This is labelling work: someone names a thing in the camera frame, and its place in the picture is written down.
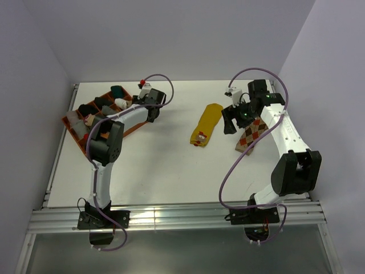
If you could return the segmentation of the yellow sock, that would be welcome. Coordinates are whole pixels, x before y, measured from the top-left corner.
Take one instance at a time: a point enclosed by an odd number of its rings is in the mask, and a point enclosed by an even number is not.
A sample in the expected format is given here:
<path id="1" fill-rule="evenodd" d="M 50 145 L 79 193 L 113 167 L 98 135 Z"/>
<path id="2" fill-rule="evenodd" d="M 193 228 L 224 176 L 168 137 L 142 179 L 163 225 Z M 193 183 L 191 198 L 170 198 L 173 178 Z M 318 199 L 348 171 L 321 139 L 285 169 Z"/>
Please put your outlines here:
<path id="1" fill-rule="evenodd" d="M 212 136 L 215 126 L 222 117 L 223 107 L 212 103 L 206 106 L 200 120 L 190 137 L 190 144 L 196 147 L 205 147 Z"/>

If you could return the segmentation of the orange argyle sock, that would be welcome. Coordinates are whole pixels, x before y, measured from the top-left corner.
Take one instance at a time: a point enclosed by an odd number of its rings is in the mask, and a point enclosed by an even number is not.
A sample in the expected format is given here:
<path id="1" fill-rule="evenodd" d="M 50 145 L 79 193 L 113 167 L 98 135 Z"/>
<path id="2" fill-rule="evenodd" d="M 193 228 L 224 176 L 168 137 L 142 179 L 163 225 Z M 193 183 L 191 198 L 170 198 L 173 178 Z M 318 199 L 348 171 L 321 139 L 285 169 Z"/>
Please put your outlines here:
<path id="1" fill-rule="evenodd" d="M 235 150 L 244 152 L 255 140 L 257 140 L 268 129 L 266 123 L 257 118 L 244 130 L 239 141 L 236 144 Z"/>

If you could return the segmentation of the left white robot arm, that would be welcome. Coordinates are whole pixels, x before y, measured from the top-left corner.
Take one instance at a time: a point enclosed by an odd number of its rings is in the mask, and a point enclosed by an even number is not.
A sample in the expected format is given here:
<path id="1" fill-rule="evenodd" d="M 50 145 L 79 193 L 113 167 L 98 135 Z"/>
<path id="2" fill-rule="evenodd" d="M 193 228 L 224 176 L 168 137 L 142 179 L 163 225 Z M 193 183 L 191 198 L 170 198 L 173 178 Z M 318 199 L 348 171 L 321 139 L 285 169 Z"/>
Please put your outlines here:
<path id="1" fill-rule="evenodd" d="M 98 228 L 109 225 L 111 215 L 110 181 L 114 162 L 121 153 L 124 133 L 138 124 L 154 122 L 162 106 L 167 104 L 166 94 L 155 88 L 142 88 L 132 97 L 131 107 L 114 115 L 97 115 L 86 143 L 86 156 L 92 164 L 94 178 L 85 213 Z"/>

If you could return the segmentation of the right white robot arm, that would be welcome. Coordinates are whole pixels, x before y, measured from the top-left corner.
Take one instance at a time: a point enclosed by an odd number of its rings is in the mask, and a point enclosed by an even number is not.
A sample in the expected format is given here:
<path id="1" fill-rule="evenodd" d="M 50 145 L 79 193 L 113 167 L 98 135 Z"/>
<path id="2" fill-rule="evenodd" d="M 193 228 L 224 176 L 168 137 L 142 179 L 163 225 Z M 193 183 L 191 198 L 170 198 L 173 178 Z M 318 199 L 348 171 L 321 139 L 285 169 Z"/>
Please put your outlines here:
<path id="1" fill-rule="evenodd" d="M 279 152 L 269 185 L 253 195 L 254 204 L 246 210 L 248 219 L 258 223 L 266 216 L 266 208 L 315 188 L 322 156 L 302 140 L 287 113 L 287 100 L 269 91 L 265 80 L 248 83 L 248 102 L 243 100 L 243 94 L 240 88 L 226 89 L 225 95 L 232 99 L 232 104 L 222 111 L 224 133 L 234 134 L 237 128 L 260 118 L 267 125 L 262 135 L 271 135 Z"/>

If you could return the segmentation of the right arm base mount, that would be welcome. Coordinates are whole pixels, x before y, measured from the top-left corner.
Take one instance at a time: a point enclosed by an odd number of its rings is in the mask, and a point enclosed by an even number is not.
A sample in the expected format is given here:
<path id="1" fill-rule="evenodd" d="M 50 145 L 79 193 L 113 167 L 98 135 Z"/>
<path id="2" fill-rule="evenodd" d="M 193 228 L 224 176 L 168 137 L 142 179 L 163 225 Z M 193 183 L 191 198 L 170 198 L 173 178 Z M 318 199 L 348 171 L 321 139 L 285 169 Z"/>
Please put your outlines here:
<path id="1" fill-rule="evenodd" d="M 276 208 L 230 209 L 224 219 L 231 225 L 255 225 L 255 227 L 244 228 L 246 236 L 253 241 L 266 240 L 269 237 L 269 224 L 280 221 Z"/>

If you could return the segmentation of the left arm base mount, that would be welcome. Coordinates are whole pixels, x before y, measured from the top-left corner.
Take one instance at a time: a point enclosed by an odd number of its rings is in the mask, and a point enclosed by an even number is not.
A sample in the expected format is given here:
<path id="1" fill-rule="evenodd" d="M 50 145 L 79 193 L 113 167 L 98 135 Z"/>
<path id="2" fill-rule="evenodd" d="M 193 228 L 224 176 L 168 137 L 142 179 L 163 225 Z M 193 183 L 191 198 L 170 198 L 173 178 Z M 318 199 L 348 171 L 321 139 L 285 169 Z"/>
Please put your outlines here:
<path id="1" fill-rule="evenodd" d="M 105 214 L 123 228 L 128 228 L 130 213 L 127 210 L 117 210 L 106 212 Z M 117 225 L 102 216 L 98 211 L 93 213 L 82 211 L 79 214 L 77 229 L 89 231 L 90 243 L 103 247 L 112 243 Z"/>

